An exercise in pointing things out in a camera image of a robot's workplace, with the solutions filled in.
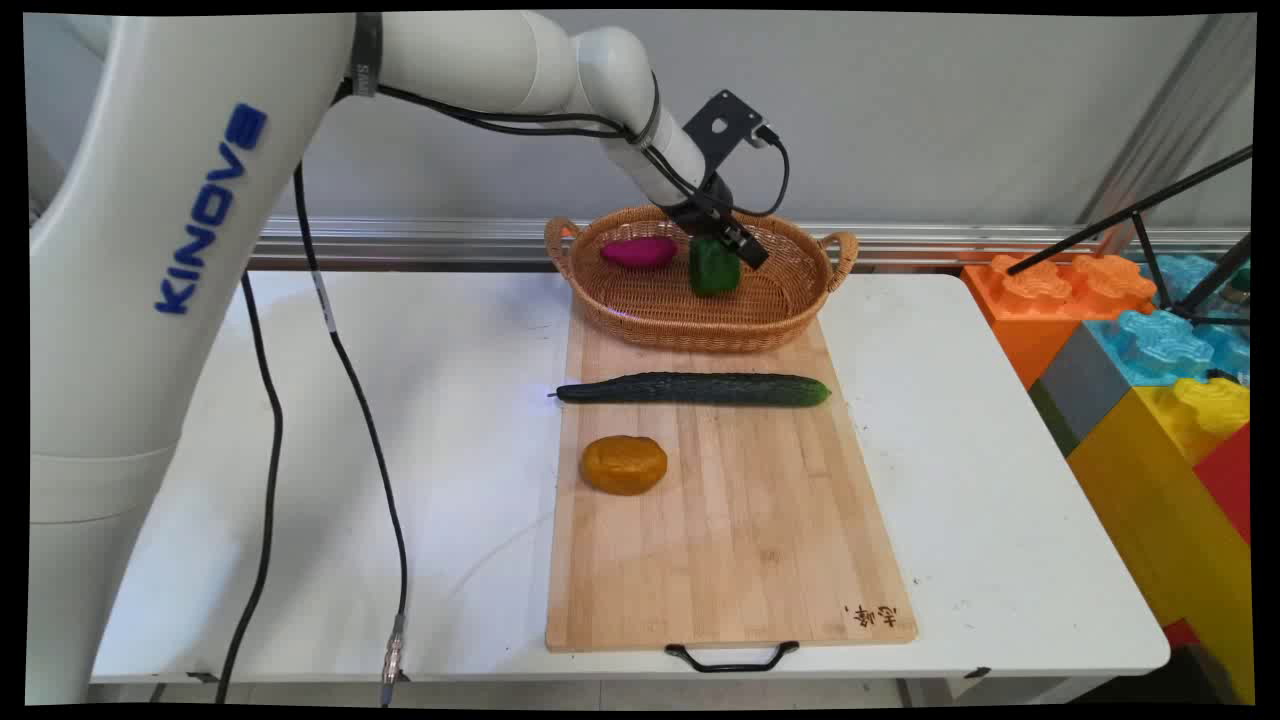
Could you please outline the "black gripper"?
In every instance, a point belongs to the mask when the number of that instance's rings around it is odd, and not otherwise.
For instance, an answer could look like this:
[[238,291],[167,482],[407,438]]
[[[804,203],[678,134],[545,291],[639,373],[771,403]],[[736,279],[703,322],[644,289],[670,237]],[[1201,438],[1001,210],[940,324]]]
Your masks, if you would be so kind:
[[692,242],[718,242],[731,250],[751,269],[759,269],[769,252],[749,227],[741,224],[731,210],[733,195],[719,174],[710,174],[692,199],[660,210],[668,220]]

